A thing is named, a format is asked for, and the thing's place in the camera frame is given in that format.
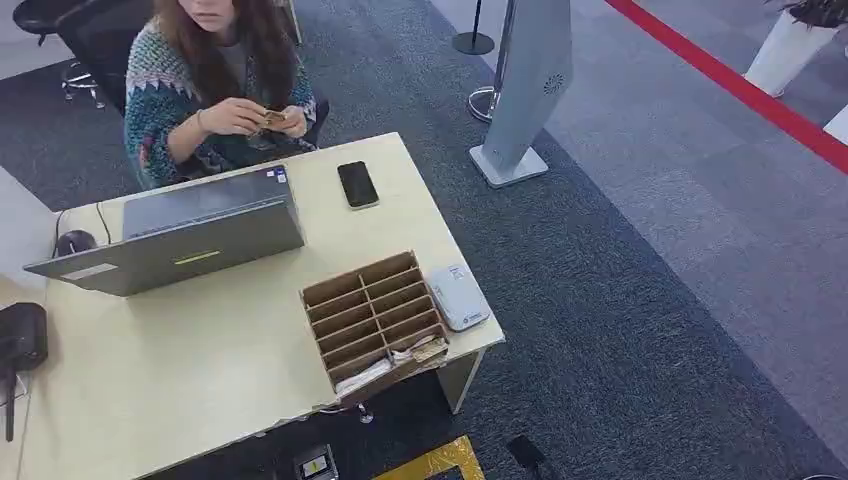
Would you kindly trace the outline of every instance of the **red floor tape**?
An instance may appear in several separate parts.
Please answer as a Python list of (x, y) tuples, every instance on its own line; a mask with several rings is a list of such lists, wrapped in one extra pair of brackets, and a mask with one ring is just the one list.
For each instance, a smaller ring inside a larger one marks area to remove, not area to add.
[(806, 145), (828, 163), (848, 174), (848, 145), (748, 83), (730, 67), (716, 60), (632, 0), (606, 0), (606, 2), (752, 110)]

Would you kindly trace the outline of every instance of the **desk leg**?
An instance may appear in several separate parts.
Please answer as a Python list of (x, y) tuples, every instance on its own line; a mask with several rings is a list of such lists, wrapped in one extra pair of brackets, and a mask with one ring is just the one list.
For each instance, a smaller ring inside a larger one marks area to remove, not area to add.
[(454, 415), (459, 413), (459, 409), (462, 408), (465, 394), (471, 387), (471, 381), (474, 380), (474, 375), (477, 373), (480, 361), (483, 360), (484, 353), (486, 353), (486, 349), (469, 353), (436, 370), (439, 383), (442, 384), (442, 391), (445, 392), (445, 398), (447, 398)]

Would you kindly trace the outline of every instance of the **desk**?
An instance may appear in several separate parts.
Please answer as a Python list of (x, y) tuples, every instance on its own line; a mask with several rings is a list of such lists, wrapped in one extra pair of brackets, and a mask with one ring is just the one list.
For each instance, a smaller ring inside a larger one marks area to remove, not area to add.
[[(381, 202), (352, 212), (336, 167), (356, 160)], [(334, 404), (299, 291), (410, 249), (424, 272), (464, 262), (397, 134), (222, 175), (278, 164), (305, 247), (127, 299), (48, 283), (50, 359), (33, 381), (21, 480), (137, 478)], [(113, 238), (123, 203), (150, 194), (102, 203)], [(65, 213), (70, 228), (105, 242), (94, 205)], [(490, 318), (449, 340), (439, 378), (456, 412), (504, 336)]]

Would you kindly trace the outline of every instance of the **gray metal stand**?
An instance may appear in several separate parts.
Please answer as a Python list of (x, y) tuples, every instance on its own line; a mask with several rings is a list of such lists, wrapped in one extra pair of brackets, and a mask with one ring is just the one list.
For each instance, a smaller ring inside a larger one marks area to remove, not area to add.
[[(493, 188), (548, 171), (530, 148), (573, 77), (569, 0), (510, 0), (483, 145), (469, 151)], [(483, 95), (478, 90), (474, 100)]]

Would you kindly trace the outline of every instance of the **white planter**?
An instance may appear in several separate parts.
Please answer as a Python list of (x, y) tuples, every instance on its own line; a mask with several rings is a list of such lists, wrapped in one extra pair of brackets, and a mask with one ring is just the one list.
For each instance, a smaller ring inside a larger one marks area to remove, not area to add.
[(824, 126), (824, 131), (836, 137), (840, 142), (848, 145), (848, 107), (837, 113), (831, 121)]
[(783, 11), (745, 79), (772, 97), (779, 97), (838, 31), (839, 28), (810, 27)]

